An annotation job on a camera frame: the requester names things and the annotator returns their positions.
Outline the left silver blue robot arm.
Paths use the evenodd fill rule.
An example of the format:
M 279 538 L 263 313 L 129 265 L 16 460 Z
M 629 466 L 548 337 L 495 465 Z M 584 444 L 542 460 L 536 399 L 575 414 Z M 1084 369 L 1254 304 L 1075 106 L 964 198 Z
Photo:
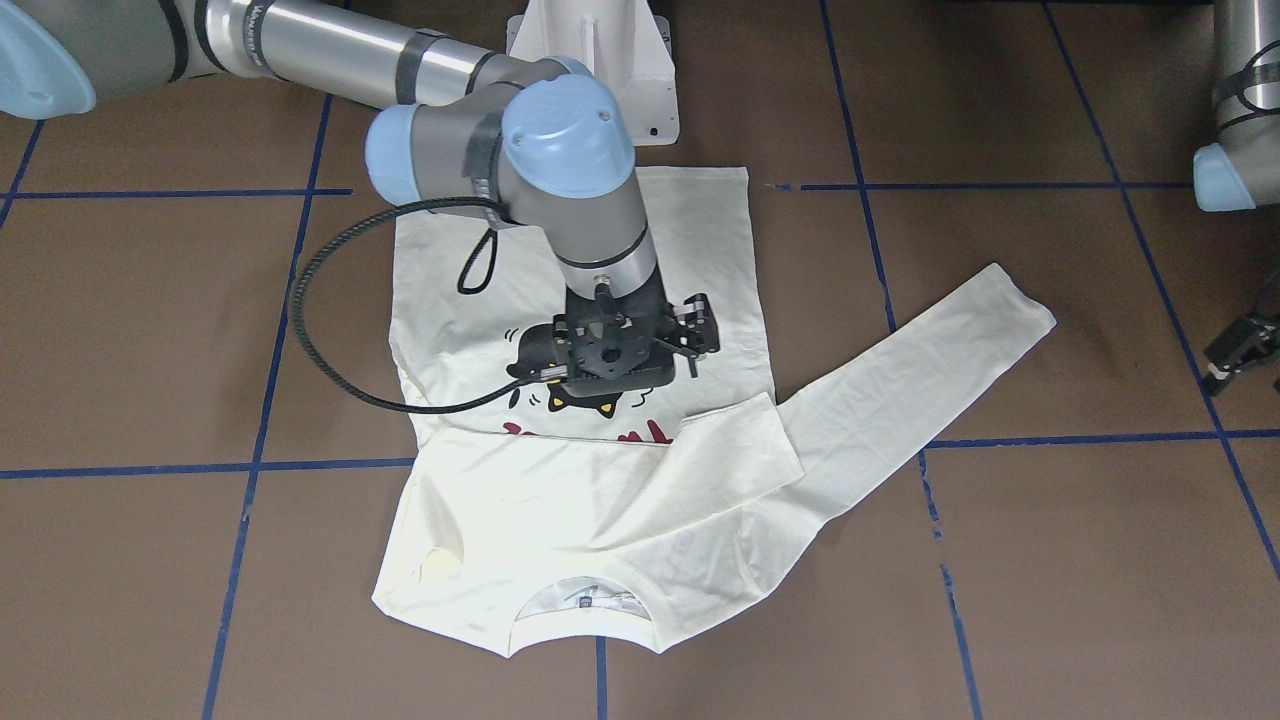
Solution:
M 1253 211 L 1279 201 L 1279 5 L 1213 3 L 1215 141 L 1193 155 L 1202 211 Z M 1204 350 L 1201 388 L 1221 395 L 1243 372 L 1277 361 L 1277 273 L 1251 310 Z

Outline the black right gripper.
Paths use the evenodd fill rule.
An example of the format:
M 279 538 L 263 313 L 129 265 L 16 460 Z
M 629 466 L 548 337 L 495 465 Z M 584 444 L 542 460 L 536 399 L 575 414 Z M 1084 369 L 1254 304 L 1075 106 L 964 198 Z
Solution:
M 650 278 L 621 297 L 605 290 L 588 299 L 564 291 L 570 373 L 564 392 L 575 398 L 622 395 L 672 383 L 673 354 L 659 338 L 675 328 L 666 286 Z M 687 360 L 691 378 L 699 363 L 721 351 L 721 332 L 710 299 L 695 293 L 676 307 L 676 352 Z

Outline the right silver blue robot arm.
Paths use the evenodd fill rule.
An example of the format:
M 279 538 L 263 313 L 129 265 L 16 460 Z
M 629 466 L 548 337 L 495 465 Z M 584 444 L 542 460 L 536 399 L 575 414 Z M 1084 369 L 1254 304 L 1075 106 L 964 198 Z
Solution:
M 46 120 L 218 72 L 302 85 L 375 108 L 365 161 L 389 209 L 329 241 L 291 296 L 294 333 L 348 395 L 419 414 L 349 383 L 316 350 L 305 300 L 360 234 L 417 211 L 543 231 L 564 310 L 524 332 L 507 391 L 575 398 L 666 386 L 675 360 L 721 348 L 709 299 L 668 300 L 613 94 L 566 56 L 535 61 L 320 1 L 5 1 L 3 110 Z

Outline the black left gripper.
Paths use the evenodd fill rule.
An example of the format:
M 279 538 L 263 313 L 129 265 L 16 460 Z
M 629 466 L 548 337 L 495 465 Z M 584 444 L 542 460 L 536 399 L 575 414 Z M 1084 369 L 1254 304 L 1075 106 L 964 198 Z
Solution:
M 1230 383 L 1252 363 L 1276 363 L 1277 316 L 1248 313 L 1236 318 L 1204 350 L 1204 383 Z

